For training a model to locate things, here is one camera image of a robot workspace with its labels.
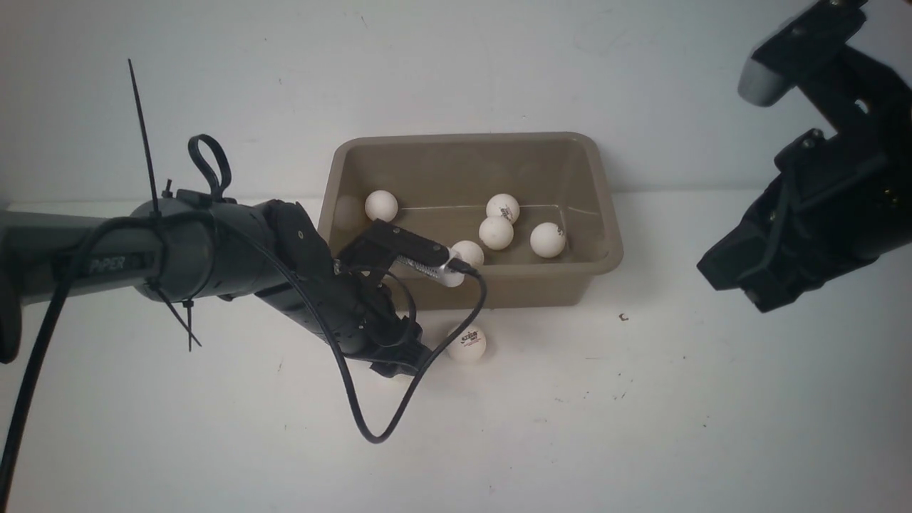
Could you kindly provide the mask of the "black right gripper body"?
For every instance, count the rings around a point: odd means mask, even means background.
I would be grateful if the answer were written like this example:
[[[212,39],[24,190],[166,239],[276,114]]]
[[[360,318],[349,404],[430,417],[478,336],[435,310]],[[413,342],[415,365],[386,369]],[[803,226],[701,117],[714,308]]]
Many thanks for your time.
[[[779,174],[697,268],[761,312],[910,244],[910,136],[825,138],[809,130],[775,157]]]

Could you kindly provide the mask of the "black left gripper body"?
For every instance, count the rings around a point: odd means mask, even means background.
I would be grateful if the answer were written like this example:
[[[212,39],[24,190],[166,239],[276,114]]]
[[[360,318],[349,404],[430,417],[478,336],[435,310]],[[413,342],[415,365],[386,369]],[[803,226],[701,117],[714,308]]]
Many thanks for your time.
[[[301,205],[269,201],[261,213],[274,232],[274,254],[309,295],[342,354],[368,361],[387,378],[416,375],[431,350],[421,342],[420,325],[398,317],[390,289],[367,276],[337,272],[328,243]]]

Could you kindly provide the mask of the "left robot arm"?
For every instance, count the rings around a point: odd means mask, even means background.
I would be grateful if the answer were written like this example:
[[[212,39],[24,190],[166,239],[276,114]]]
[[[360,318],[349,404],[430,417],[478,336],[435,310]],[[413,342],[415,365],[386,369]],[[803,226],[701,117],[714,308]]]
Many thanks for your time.
[[[188,191],[151,204],[130,225],[104,234],[78,267],[71,294],[134,288],[172,303],[254,295],[345,357],[385,376],[414,375],[430,357],[423,332],[398,317],[387,286],[333,259],[302,205],[270,200],[248,207],[208,202]],[[19,354],[23,306],[51,299],[95,217],[2,213],[2,361]]]

